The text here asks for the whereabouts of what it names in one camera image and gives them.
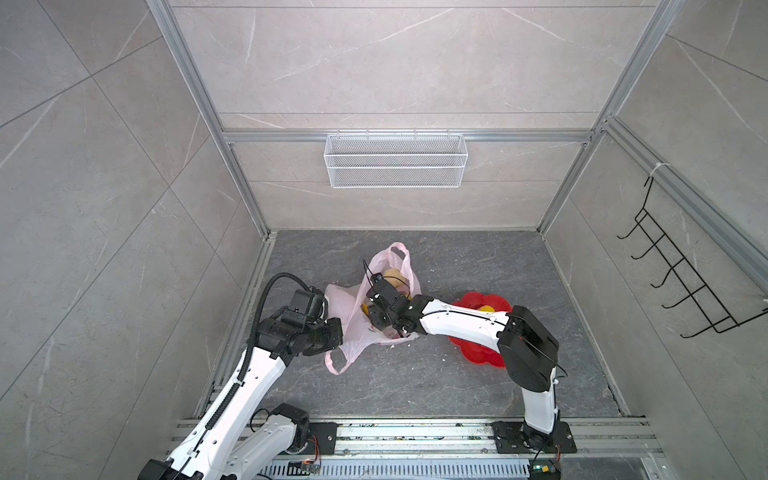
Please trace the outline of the beige round fake fruit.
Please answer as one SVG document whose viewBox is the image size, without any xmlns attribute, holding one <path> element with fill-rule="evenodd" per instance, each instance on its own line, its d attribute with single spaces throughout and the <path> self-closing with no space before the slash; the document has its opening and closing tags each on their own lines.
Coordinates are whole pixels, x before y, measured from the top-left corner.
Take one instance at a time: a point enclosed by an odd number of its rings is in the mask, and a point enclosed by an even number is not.
<svg viewBox="0 0 768 480">
<path fill-rule="evenodd" d="M 399 293 L 411 297 L 411 289 L 408 279 L 395 268 L 390 268 L 382 273 L 382 277 L 392 285 Z"/>
</svg>

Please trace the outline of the pink plastic fruit-print bag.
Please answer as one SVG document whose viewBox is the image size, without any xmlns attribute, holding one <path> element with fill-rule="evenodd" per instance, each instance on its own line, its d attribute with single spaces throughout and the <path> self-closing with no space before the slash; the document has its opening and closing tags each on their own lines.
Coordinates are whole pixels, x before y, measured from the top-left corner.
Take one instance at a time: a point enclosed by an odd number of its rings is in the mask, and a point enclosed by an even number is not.
<svg viewBox="0 0 768 480">
<path fill-rule="evenodd" d="M 411 296 L 421 294 L 420 282 L 411 265 L 411 255 L 408 248 L 402 242 L 394 242 L 386 249 L 374 255 L 369 263 L 374 273 L 386 272 L 391 269 L 398 270 L 409 287 Z M 340 369 L 333 365 L 331 352 L 325 353 L 325 366 L 333 375 L 343 374 L 352 363 L 370 345 L 397 345 L 415 340 L 418 333 L 409 333 L 400 336 L 392 327 L 384 331 L 376 329 L 363 311 L 363 304 L 367 299 L 366 293 L 370 288 L 369 274 L 366 274 L 362 282 L 352 287 L 342 287 L 329 284 L 325 288 L 325 297 L 329 303 L 329 316 L 338 317 L 341 320 L 343 330 L 343 342 L 340 350 L 344 356 L 345 364 Z"/>
</svg>

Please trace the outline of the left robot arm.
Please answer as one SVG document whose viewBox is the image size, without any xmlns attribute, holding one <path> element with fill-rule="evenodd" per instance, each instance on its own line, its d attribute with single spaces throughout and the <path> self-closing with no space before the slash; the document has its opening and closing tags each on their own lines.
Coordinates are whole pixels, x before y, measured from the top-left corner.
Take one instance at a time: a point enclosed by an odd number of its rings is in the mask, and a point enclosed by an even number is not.
<svg viewBox="0 0 768 480">
<path fill-rule="evenodd" d="M 253 479 L 278 454 L 302 452 L 311 442 L 309 415 L 288 404 L 269 411 L 247 440 L 240 436 L 291 361 L 339 347 L 342 334 L 340 319 L 330 317 L 319 289 L 291 273 L 274 275 L 224 390 L 167 459 L 149 460 L 140 478 Z"/>
</svg>

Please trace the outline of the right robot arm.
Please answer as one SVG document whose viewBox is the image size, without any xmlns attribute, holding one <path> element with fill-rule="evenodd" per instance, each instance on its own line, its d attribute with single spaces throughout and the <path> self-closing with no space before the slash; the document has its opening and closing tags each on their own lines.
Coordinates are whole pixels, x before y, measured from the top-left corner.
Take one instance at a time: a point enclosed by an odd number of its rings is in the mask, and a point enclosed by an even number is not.
<svg viewBox="0 0 768 480">
<path fill-rule="evenodd" d="M 375 327 L 391 327 L 403 335 L 452 337 L 500 354 L 523 394 L 522 436 L 527 446 L 537 450 L 555 444 L 559 342 L 530 310 L 514 306 L 508 312 L 482 312 L 426 295 L 408 297 L 380 273 L 369 284 L 369 319 Z"/>
</svg>

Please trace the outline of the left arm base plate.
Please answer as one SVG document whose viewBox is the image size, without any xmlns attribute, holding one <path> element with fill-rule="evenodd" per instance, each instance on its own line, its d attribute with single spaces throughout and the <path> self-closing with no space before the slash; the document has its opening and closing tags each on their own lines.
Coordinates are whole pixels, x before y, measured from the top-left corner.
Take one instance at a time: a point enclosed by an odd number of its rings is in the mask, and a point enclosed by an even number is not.
<svg viewBox="0 0 768 480">
<path fill-rule="evenodd" d="M 308 439 L 301 455 L 314 455 L 314 440 L 318 441 L 319 454 L 323 457 L 333 455 L 337 443 L 339 424 L 336 422 L 310 422 Z"/>
</svg>

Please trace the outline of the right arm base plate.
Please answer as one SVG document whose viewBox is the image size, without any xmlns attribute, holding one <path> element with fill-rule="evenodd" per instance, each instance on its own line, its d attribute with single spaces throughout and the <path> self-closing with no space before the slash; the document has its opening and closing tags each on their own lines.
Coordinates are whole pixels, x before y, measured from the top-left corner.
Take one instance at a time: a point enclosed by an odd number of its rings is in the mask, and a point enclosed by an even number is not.
<svg viewBox="0 0 768 480">
<path fill-rule="evenodd" d="M 495 421 L 491 423 L 491 428 L 499 454 L 577 452 L 570 426 L 561 420 L 555 421 L 551 433 L 542 433 L 523 421 Z"/>
</svg>

